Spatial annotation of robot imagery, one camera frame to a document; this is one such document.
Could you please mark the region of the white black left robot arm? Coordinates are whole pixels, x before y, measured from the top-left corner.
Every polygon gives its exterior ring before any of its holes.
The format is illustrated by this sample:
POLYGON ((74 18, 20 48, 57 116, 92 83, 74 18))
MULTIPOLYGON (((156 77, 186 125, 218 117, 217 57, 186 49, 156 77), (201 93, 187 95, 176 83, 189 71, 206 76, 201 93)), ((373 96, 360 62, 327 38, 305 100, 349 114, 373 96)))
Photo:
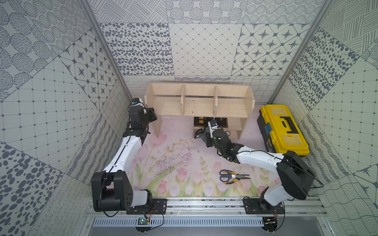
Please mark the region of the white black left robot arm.
POLYGON ((149 124, 157 120, 153 108, 134 105, 129 109, 129 122, 114 158, 102 172, 91 179, 93 207, 96 212, 127 211, 137 208, 148 213, 153 208, 149 190, 133 190, 127 176, 136 154, 149 134, 149 124))

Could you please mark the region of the blue yellow handled scissors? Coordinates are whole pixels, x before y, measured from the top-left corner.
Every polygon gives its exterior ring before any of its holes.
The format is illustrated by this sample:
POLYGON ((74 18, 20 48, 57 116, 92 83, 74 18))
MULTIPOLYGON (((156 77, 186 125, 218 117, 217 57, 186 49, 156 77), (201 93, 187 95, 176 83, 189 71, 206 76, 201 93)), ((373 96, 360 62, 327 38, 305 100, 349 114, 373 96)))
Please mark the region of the blue yellow handled scissors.
POLYGON ((220 171, 220 180, 226 185, 233 184, 240 180, 250 179, 249 175, 236 174, 230 170, 221 170, 220 171))

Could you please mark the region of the yellow and black toolbox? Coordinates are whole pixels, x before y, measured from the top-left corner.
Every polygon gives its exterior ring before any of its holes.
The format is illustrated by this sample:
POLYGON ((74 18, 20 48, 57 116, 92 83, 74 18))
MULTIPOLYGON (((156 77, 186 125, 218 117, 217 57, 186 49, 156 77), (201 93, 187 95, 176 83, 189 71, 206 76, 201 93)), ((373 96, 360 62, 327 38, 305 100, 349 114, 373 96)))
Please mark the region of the yellow and black toolbox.
POLYGON ((299 156, 310 153, 309 145, 285 105, 262 106, 257 123, 268 152, 294 151, 299 156))

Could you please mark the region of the right black circuit board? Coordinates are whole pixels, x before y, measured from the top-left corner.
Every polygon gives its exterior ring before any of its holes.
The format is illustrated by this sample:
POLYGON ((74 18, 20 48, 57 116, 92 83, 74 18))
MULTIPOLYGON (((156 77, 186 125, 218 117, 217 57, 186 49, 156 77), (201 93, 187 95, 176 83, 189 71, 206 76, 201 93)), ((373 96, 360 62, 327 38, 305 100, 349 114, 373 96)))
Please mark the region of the right black circuit board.
POLYGON ((275 231, 277 229, 277 220, 275 218, 263 218, 264 229, 266 231, 275 231))

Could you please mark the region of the black gold patterned book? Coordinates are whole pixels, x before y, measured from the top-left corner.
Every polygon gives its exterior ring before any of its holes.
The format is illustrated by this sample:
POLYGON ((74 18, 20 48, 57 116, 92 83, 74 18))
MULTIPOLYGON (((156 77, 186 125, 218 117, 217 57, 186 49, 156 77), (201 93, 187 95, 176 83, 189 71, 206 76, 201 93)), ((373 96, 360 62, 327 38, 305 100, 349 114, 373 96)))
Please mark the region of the black gold patterned book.
POLYGON ((194 117, 194 129, 208 127, 208 122, 215 120, 219 128, 228 128, 227 118, 194 117))

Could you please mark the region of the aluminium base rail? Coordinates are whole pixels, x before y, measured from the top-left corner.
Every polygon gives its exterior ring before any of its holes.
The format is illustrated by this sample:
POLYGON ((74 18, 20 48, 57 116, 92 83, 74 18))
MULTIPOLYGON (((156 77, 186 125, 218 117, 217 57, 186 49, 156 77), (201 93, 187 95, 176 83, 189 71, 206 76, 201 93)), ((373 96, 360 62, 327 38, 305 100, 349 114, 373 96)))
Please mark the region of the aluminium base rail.
POLYGON ((132 227, 144 230, 154 227, 263 227, 263 218, 275 218, 277 226, 291 219, 315 220, 326 227, 329 221, 323 204, 316 197, 305 201, 293 200, 280 203, 269 213, 262 213, 253 204, 255 198, 167 198, 156 199, 154 213, 139 213, 136 208, 129 211, 94 211, 92 204, 84 212, 87 226, 132 227), (138 219, 150 219, 150 227, 137 227, 138 219))

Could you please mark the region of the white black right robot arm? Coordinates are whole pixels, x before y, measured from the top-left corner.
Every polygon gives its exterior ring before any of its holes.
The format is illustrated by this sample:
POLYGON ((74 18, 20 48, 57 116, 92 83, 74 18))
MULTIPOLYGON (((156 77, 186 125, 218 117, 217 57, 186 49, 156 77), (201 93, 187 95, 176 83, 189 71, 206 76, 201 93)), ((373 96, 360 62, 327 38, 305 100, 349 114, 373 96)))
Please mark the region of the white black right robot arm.
POLYGON ((316 179, 310 167, 293 151, 271 153, 255 150, 231 142, 223 129, 205 128, 195 133, 195 138, 202 139, 208 148, 214 147, 217 155, 229 162, 248 164, 277 174, 280 183, 265 188, 258 200, 258 206, 268 211, 289 199, 306 200, 316 179))

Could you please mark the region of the green grey microfibre cloth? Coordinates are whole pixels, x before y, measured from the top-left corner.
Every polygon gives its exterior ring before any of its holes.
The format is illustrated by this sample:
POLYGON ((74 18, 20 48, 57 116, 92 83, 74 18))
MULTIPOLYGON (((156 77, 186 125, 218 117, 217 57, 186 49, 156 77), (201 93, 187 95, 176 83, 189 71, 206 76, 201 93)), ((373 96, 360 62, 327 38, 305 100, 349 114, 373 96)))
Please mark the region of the green grey microfibre cloth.
POLYGON ((201 129, 198 129, 196 132, 195 132, 195 136, 194 138, 195 139, 205 139, 207 138, 207 133, 208 133, 208 128, 201 128, 201 129))

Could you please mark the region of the left green circuit board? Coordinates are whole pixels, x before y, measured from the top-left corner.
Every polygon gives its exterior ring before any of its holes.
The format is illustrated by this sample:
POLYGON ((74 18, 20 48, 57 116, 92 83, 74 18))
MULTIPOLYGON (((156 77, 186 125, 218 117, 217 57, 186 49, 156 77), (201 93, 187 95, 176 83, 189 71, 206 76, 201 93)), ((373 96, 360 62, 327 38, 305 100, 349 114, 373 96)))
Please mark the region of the left green circuit board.
POLYGON ((150 227, 150 219, 140 217, 137 221, 137 227, 150 227))

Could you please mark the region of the floral pink table mat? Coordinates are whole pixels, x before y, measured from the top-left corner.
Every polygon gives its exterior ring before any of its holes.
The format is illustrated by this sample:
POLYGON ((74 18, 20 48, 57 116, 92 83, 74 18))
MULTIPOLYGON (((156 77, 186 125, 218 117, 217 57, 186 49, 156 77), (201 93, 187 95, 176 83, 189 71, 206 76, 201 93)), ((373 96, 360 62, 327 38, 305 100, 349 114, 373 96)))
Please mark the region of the floral pink table mat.
POLYGON ((163 117, 159 136, 151 133, 128 172, 133 189, 148 189, 155 197, 258 197, 280 183, 277 174, 260 167, 231 163, 194 138, 193 119, 163 117), (220 171, 249 175, 226 185, 220 171))

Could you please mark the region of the light wooden bookshelf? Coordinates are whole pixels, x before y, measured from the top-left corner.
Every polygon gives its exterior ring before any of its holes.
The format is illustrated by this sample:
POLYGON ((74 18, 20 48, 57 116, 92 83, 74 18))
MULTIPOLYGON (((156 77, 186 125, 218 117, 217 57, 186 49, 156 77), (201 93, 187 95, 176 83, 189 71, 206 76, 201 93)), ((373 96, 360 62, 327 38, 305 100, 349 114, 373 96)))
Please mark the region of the light wooden bookshelf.
POLYGON ((145 94, 147 107, 153 107, 157 115, 152 123, 156 136, 163 116, 185 116, 227 118, 227 129, 240 139, 255 101, 248 85, 151 83, 145 94))

